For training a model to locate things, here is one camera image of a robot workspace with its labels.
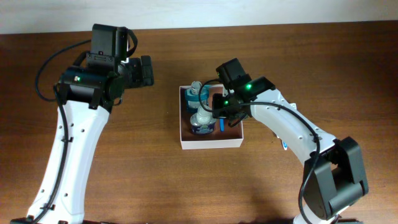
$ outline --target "box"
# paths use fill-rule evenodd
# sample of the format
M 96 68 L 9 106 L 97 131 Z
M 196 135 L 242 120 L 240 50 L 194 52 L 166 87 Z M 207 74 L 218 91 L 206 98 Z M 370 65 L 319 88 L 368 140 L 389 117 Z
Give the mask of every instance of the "box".
M 209 89 L 209 106 L 214 93 L 223 93 L 223 85 L 206 85 Z M 215 130 L 210 134 L 192 134 L 190 118 L 193 114 L 187 112 L 185 90 L 190 86 L 180 86 L 180 141 L 182 149 L 216 149 L 226 147 L 240 147 L 243 142 L 243 123 L 233 128 L 224 120 L 224 131 L 220 131 L 220 121 L 217 120 Z

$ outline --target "plastic bottle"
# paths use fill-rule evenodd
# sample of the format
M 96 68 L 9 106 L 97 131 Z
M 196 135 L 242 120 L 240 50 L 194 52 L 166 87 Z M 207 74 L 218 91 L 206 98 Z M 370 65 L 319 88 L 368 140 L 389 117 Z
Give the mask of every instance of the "plastic bottle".
M 189 113 L 196 113 L 198 108 L 201 107 L 199 103 L 199 89 L 201 83 L 195 81 L 191 84 L 191 88 L 185 90 L 185 100 L 187 101 L 187 111 Z M 208 105 L 209 90 L 203 87 L 201 90 L 200 99 L 203 105 Z
M 217 119 L 213 118 L 212 113 L 199 107 L 198 112 L 191 116 L 193 134 L 208 134 L 215 129 Z

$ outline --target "brown table surface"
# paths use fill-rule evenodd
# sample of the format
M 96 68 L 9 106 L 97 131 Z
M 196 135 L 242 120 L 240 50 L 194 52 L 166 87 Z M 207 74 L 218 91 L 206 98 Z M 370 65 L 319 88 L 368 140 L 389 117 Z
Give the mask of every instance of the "brown table surface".
M 237 223 L 299 213 L 302 166 L 254 119 L 240 148 L 183 151 L 180 85 L 216 78 L 237 57 L 266 76 L 315 124 L 363 149 L 369 194 L 343 213 L 366 223 L 398 219 L 398 22 L 136 30 L 134 56 L 152 57 L 155 86 L 128 90 L 98 141 L 85 219 L 119 223 Z M 91 32 L 0 35 L 0 222 L 23 217 L 50 155 L 57 106 L 39 99 L 42 62 Z M 52 61 L 52 84 L 89 45 Z

